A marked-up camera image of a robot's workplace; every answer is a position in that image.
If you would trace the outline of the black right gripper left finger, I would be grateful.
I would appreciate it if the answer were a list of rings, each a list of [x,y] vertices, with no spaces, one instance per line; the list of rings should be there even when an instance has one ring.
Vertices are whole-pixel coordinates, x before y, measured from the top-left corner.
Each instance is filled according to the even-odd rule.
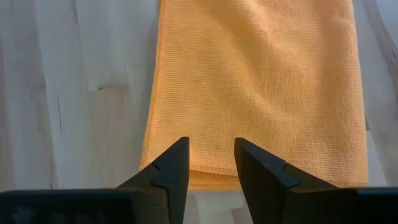
[[[0,224],[182,224],[189,152],[182,137],[114,189],[1,192]]]

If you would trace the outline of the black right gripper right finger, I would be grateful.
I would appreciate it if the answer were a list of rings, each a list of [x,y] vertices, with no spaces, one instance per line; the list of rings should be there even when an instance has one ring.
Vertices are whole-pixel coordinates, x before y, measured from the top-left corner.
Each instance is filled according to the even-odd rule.
[[[253,224],[398,224],[398,187],[339,188],[244,138],[234,157]]]

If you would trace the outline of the orange microfiber towel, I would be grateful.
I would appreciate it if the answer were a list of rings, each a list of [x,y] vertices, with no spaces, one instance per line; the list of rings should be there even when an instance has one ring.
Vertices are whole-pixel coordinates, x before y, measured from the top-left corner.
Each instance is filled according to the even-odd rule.
[[[245,138],[339,187],[368,181],[352,0],[160,0],[141,166],[190,139],[190,188],[238,190]]]

